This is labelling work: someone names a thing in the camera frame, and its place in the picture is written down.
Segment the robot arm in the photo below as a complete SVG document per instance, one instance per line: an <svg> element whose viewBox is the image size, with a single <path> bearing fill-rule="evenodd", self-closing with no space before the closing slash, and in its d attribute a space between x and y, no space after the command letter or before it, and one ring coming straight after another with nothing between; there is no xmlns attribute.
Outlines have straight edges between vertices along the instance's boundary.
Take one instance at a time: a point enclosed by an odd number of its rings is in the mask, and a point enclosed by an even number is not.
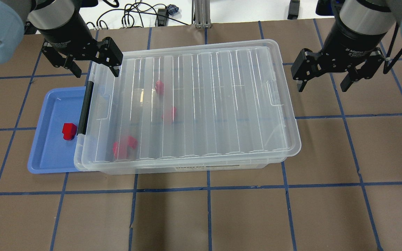
<svg viewBox="0 0 402 251"><path fill-rule="evenodd" d="M402 1L332 0L331 6L335 23L322 50L302 49L291 68L299 92L325 73L348 72L340 84L343 92L362 78L372 78L385 61L377 45L396 21L402 21Z"/></svg>
<svg viewBox="0 0 402 251"><path fill-rule="evenodd" d="M122 52L110 37L102 41L92 38L74 1L0 0L0 63L13 55L28 19L45 37L42 52L54 67L64 67L80 77L74 60L92 60L119 76Z"/></svg>

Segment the clear plastic bin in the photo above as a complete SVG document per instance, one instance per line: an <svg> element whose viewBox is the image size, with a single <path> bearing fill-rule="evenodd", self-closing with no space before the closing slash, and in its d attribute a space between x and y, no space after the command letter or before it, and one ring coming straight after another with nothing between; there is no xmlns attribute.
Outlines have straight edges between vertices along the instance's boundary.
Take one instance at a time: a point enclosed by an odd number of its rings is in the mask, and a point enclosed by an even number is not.
<svg viewBox="0 0 402 251"><path fill-rule="evenodd" d="M275 41L123 54L118 78L93 64L88 126L74 157L79 170L261 168L300 151Z"/></svg>

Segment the blue plastic tray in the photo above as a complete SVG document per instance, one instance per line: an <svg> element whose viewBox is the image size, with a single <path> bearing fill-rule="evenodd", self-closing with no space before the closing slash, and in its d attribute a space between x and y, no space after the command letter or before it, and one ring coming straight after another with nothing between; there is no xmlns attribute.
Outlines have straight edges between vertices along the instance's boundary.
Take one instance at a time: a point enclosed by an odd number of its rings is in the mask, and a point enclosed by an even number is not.
<svg viewBox="0 0 402 251"><path fill-rule="evenodd" d="M78 172L74 167L77 135L63 139L64 123L79 124L85 87L50 90L44 98L27 169L31 173Z"/></svg>

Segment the white floor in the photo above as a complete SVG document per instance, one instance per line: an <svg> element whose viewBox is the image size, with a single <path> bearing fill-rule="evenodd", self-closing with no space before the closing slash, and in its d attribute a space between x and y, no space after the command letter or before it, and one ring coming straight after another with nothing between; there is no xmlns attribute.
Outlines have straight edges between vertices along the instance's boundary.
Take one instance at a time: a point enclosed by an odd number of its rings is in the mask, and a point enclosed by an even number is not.
<svg viewBox="0 0 402 251"><path fill-rule="evenodd" d="M171 16L174 19L190 24L192 20L191 0L142 0L150 5L163 3L165 5L174 4L179 7L179 13ZM299 19L321 18L315 13L318 0L300 0ZM211 0L210 19L212 23L232 23L250 21L284 20L288 16L288 6L290 0ZM134 3L134 0L119 0L120 7L123 8L127 3ZM139 6L140 9L147 9L145 5ZM99 5L92 8L82 8L80 14L85 22L96 23L97 18L107 10L112 9L102 0ZM140 25L137 13L132 13L136 19L135 25ZM123 11L112 11L102 17L110 29L121 28L121 17ZM145 27L155 26L154 15L142 15ZM169 20L169 25L180 25Z"/></svg>

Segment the plastic storage box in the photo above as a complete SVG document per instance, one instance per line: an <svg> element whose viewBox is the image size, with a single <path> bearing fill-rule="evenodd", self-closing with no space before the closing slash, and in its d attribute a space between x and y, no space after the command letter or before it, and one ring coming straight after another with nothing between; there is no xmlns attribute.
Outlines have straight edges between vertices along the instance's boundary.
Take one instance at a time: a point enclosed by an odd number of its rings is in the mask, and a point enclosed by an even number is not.
<svg viewBox="0 0 402 251"><path fill-rule="evenodd" d="M273 40L126 52L120 72L93 64L78 170L261 168L300 151Z"/></svg>

